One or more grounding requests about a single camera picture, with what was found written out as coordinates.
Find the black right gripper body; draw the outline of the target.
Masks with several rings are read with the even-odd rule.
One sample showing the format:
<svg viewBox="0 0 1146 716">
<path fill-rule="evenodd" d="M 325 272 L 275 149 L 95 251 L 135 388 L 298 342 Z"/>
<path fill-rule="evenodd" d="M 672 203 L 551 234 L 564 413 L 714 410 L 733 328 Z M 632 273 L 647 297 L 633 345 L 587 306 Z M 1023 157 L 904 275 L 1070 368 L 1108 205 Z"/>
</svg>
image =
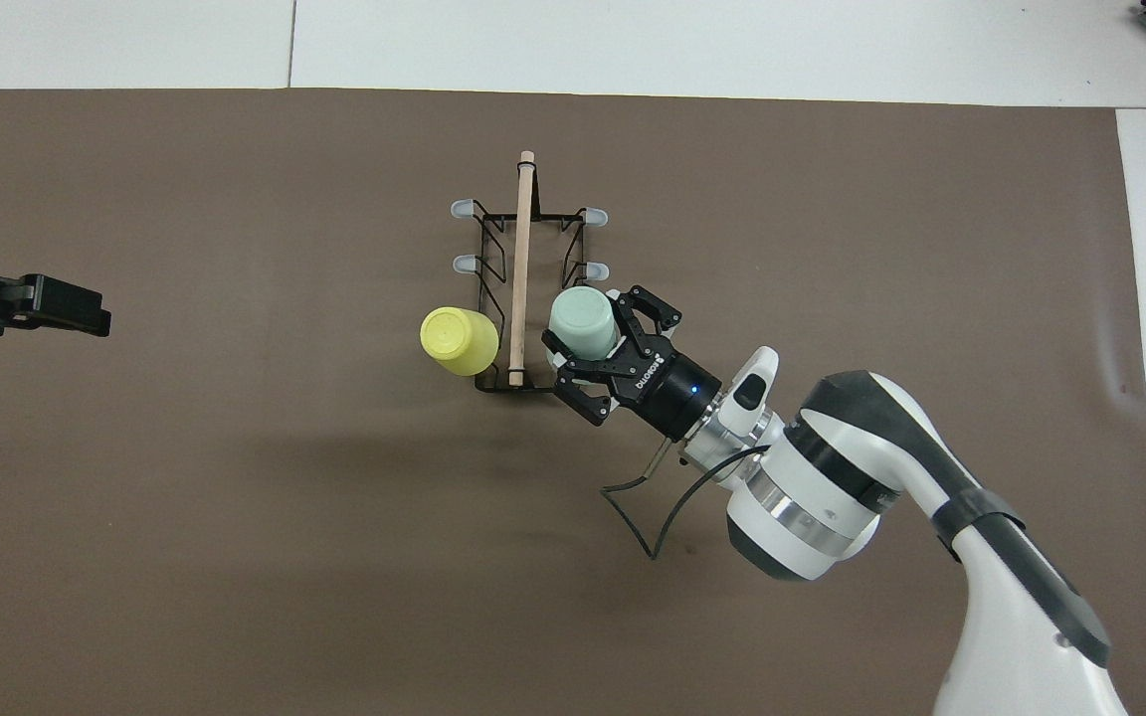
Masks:
<svg viewBox="0 0 1146 716">
<path fill-rule="evenodd" d="M 618 402 L 674 443 L 690 434 L 722 390 L 719 377 L 668 344 L 643 354 L 625 346 L 617 361 L 625 364 L 625 376 L 613 379 Z"/>
</svg>

